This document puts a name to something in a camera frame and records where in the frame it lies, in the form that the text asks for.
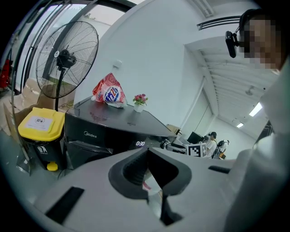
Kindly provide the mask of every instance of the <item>standing fan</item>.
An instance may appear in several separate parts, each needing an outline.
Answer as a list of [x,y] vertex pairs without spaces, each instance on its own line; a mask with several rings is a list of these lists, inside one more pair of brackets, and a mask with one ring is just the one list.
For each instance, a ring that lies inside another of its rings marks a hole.
[[44,43],[36,63],[37,83],[49,98],[58,99],[76,89],[90,71],[99,38],[87,22],[70,22],[58,28]]

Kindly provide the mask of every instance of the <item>ceiling light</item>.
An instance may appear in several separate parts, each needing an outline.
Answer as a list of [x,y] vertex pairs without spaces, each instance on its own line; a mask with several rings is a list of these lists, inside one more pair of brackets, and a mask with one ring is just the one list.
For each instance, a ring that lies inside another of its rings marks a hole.
[[258,103],[258,104],[256,105],[256,107],[252,110],[252,112],[249,113],[249,115],[251,115],[252,117],[255,116],[256,113],[259,112],[259,111],[261,110],[261,108],[263,108],[262,105],[261,105],[260,103]]
[[244,124],[240,123],[239,125],[237,125],[237,128],[242,127]]

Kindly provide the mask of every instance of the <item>white wall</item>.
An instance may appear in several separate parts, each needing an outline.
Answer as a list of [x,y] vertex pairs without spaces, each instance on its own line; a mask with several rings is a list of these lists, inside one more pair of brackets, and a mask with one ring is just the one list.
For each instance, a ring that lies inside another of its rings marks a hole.
[[[144,93],[149,98],[146,110],[164,124],[180,126],[202,80],[194,57],[178,40],[180,30],[193,23],[192,15],[184,0],[145,1],[129,10],[100,40],[75,103],[91,96],[98,82],[113,71],[129,104],[134,95]],[[116,60],[122,61],[119,70],[112,68]]]
[[192,132],[195,132],[201,136],[207,133],[207,128],[210,124],[212,112],[208,105],[208,101],[205,98],[203,92],[200,96],[188,117],[184,127],[181,129],[182,137],[188,139]]
[[237,127],[218,118],[213,121],[208,131],[215,131],[217,133],[217,142],[221,140],[230,141],[225,152],[228,160],[236,159],[240,151],[252,148],[256,141]]

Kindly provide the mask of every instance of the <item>label sticker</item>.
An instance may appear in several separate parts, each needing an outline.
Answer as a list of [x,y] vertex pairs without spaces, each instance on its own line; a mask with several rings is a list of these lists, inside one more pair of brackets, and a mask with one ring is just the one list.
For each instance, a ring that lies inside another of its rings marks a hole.
[[43,118],[32,116],[25,124],[25,128],[32,128],[39,131],[48,131],[53,120],[51,118]]

